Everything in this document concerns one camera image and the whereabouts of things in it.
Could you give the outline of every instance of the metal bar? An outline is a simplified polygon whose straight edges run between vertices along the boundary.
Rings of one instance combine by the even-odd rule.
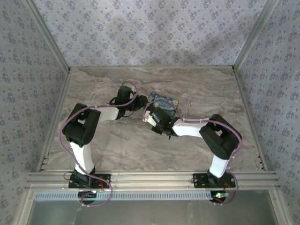
[[[267,161],[264,158],[263,148],[262,148],[262,145],[261,145],[261,143],[260,143],[260,141],[258,139],[257,129],[256,129],[255,124],[253,122],[253,117],[252,117],[250,108],[249,108],[249,106],[247,104],[246,94],[243,92],[241,81],[238,78],[238,76],[236,75],[236,72],[234,72],[234,75],[235,75],[235,79],[236,79],[236,83],[237,83],[238,89],[240,91],[242,102],[243,102],[244,107],[245,107],[247,119],[248,119],[248,122],[249,122],[250,127],[251,127],[252,134],[253,134],[254,139],[255,139],[256,149],[258,149],[258,153],[259,153],[260,158],[261,158],[262,166],[263,166],[264,170],[268,170]]]
[[[254,45],[255,41],[257,40],[260,32],[263,30],[268,18],[270,17],[273,9],[277,5],[278,0],[267,0],[264,4],[255,24],[253,25],[238,57],[236,58],[233,66],[234,71],[238,71],[245,61],[246,57],[248,56],[252,46]]]
[[[33,21],[36,23],[38,29],[42,33],[46,43],[48,44],[49,48],[53,52],[57,62],[59,63],[60,67],[68,72],[69,66],[65,61],[62,53],[60,52],[59,47],[56,45],[54,38],[52,37],[50,31],[48,30],[41,14],[39,13],[36,5],[34,4],[33,0],[23,0],[24,5],[28,9],[29,13],[32,16]]]
[[[47,157],[47,155],[49,154],[50,148],[52,146],[52,142],[54,139],[54,135],[56,134],[56,130],[57,130],[57,126],[59,123],[59,119],[60,119],[60,114],[61,114],[61,110],[63,107],[63,104],[65,102],[65,97],[67,94],[67,90],[68,90],[68,85],[70,82],[70,75],[69,72],[66,74],[64,83],[62,85],[62,88],[60,90],[60,97],[58,99],[54,114],[53,114],[53,118],[50,124],[50,129],[47,133],[47,137],[43,146],[43,150],[37,165],[37,169],[36,172],[40,172],[42,170],[43,167],[43,163],[44,163],[44,159]]]
[[[114,191],[180,191],[195,190],[191,182],[195,172],[101,172],[110,173]],[[33,189],[68,189],[68,180],[63,178],[64,172],[31,173],[26,188]],[[280,185],[275,172],[234,172],[241,190],[279,189]]]
[[[282,191],[269,190],[269,194],[279,225],[293,225]]]
[[[13,225],[27,224],[34,197],[34,190],[28,190],[23,193],[22,200],[18,206],[18,211],[15,214]]]
[[[119,67],[88,67],[88,69],[118,69]],[[126,69],[126,68],[135,68],[135,69],[148,69],[148,68],[153,68],[153,66],[137,66],[137,67],[133,67],[133,66],[122,66],[122,68]],[[165,68],[177,68],[177,69],[197,69],[197,68],[212,68],[212,69],[231,69],[232,66],[230,65],[220,65],[220,66],[155,66],[155,68],[157,69],[165,69]],[[72,67],[71,69],[86,69],[86,67]]]

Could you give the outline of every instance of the black mounting plate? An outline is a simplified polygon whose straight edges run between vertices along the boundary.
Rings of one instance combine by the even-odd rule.
[[[96,173],[96,177],[103,178],[107,182],[111,182],[111,175],[110,174],[103,174],[103,173]],[[74,174],[70,176],[69,180],[69,188],[91,188],[91,189],[102,189],[102,185],[104,189],[109,189],[108,184],[105,182],[100,182],[100,180],[96,180],[93,182],[91,186],[89,186],[86,182],[78,179]]]
[[[234,178],[229,173],[224,173],[220,178],[218,186],[213,186],[209,183],[207,173],[194,173],[191,182],[194,184],[194,188],[228,188],[225,183],[231,188],[235,188]]]

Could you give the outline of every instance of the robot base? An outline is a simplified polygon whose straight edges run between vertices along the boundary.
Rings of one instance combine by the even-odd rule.
[[[215,181],[215,184],[210,179],[207,173],[194,173],[191,182],[194,184],[194,188],[235,188],[234,178],[229,173],[224,173],[221,178]]]
[[[96,173],[95,176],[100,177],[109,183],[111,182],[110,174]],[[94,181],[89,185],[87,182],[79,179],[75,174],[72,174],[70,176],[69,188],[109,189],[108,185],[105,182],[94,179]]]

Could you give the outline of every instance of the patterned wall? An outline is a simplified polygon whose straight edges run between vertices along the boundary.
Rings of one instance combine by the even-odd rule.
[[[232,65],[266,0],[34,0],[70,67]]]
[[[300,2],[280,0],[238,72],[265,157],[300,224]]]
[[[0,224],[36,169],[64,72],[21,0],[0,1]]]

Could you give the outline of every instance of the marble tabletop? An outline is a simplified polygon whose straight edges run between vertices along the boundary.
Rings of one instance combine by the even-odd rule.
[[[73,170],[72,158],[60,147],[57,134],[77,103],[107,104],[124,81],[131,81],[141,94],[151,92],[179,100],[178,109],[188,119],[222,115],[242,135],[243,150],[232,163],[233,171],[259,170],[249,122],[233,71],[229,67],[195,68],[75,68],[52,142],[47,170]],[[213,154],[203,139],[182,136],[168,140],[142,121],[142,109],[132,116],[98,124],[91,143],[98,171],[206,171]],[[65,137],[63,143],[69,147]]]

